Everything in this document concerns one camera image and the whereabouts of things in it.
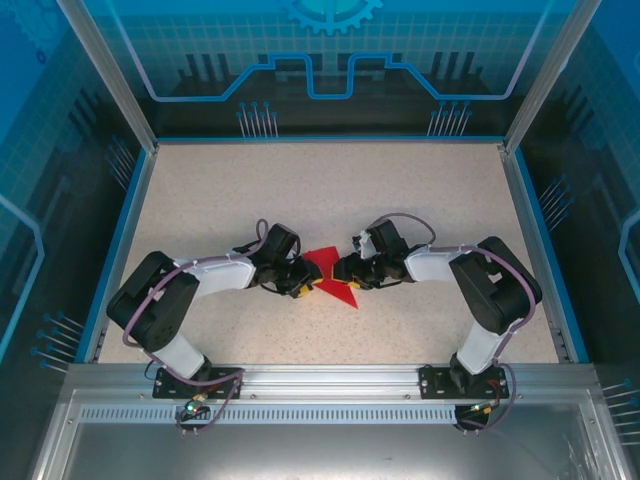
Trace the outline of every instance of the gear graphic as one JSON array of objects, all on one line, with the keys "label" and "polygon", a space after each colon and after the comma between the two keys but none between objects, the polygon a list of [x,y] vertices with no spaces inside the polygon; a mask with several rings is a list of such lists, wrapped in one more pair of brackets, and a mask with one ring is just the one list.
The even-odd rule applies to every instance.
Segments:
[{"label": "gear graphic", "polygon": [[40,50],[58,32],[59,19],[55,0],[4,0],[0,11],[3,9],[13,13],[22,32]]},{"label": "gear graphic", "polygon": [[297,20],[301,28],[333,35],[336,30],[346,34],[349,28],[360,28],[362,20],[371,20],[373,10],[382,7],[382,0],[281,0],[281,4],[289,20]]}]

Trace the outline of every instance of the robotic arm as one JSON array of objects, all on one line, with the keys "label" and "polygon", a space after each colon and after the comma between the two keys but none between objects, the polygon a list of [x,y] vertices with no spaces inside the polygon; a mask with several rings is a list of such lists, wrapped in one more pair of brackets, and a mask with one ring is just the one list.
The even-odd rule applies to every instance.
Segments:
[{"label": "robotic arm", "polygon": [[353,287],[371,290],[431,280],[458,283],[475,319],[450,362],[449,374],[461,395],[492,367],[514,328],[525,323],[516,322],[528,321],[542,300],[538,283],[497,237],[477,247],[409,248],[393,222],[384,220],[353,237],[353,245],[356,251],[333,269],[335,280]]},{"label": "robotic arm", "polygon": [[195,298],[269,283],[275,286],[270,291],[299,298],[322,280],[320,269],[300,256],[300,238],[287,227],[274,225],[255,249],[259,243],[235,248],[231,254],[209,261],[174,260],[162,252],[150,253],[109,302],[107,315],[126,331],[150,291],[171,272],[183,268],[154,295],[130,336],[179,379],[211,380],[210,362],[180,332]]}]

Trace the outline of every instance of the black bracket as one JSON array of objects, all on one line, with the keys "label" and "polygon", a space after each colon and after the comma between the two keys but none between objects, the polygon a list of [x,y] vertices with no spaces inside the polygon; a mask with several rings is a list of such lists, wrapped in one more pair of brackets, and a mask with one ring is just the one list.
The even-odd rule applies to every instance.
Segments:
[{"label": "black bracket", "polygon": [[[226,377],[227,375],[231,375],[240,371],[239,368],[218,368],[214,367],[209,371],[209,380],[215,380],[216,378]],[[224,400],[229,395],[231,388],[233,387],[233,382],[235,379],[231,379],[226,381],[225,383],[220,384],[218,387],[213,390],[207,391],[207,398],[211,400]],[[180,380],[176,379],[173,375],[168,373],[164,368],[159,368],[156,373],[156,381],[153,386],[153,398],[159,399],[182,399],[188,400],[192,398],[197,393],[200,393],[204,390],[207,390],[208,387],[194,387],[192,385],[187,385],[182,383]],[[240,398],[240,389],[242,385],[239,385],[234,392],[232,399]]]},{"label": "black bracket", "polygon": [[500,399],[509,398],[509,387],[504,373],[500,367],[490,367],[484,372],[472,377],[473,383],[468,386],[467,393],[462,395],[456,384],[451,380],[450,367],[432,367],[426,365],[418,369],[418,385],[420,386],[420,398],[422,400],[493,400],[496,391],[487,383],[495,380],[500,385]]}]

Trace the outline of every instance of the red object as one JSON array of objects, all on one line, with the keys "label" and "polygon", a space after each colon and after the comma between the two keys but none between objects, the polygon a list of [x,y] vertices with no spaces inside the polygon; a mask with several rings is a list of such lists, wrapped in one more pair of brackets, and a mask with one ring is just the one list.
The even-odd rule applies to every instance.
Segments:
[{"label": "red object", "polygon": [[351,287],[331,278],[333,266],[340,260],[340,255],[338,255],[338,249],[336,247],[326,247],[320,250],[314,250],[313,252],[307,252],[304,254],[304,258],[318,265],[322,272],[323,280],[321,283],[314,285],[314,288],[327,292],[329,295],[336,297],[338,300],[342,300],[353,308],[358,308]]}]

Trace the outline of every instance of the speckled white surface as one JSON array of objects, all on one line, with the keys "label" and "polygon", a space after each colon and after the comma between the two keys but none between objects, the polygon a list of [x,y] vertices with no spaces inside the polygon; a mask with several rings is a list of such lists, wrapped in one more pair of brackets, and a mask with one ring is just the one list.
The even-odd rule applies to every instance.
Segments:
[{"label": "speckled white surface", "polygon": [[[318,143],[162,146],[125,276],[153,250],[197,258],[254,239],[254,222],[283,223],[303,251],[335,245],[391,211],[417,214],[437,245],[501,237],[529,259],[495,145]],[[396,221],[408,243],[427,232]],[[355,291],[359,309],[315,291],[293,301],[261,289],[196,300],[184,333],[214,363],[448,362],[471,326],[456,284]],[[111,324],[102,362],[144,362]],[[542,308],[513,339],[510,362],[557,362]]]}]

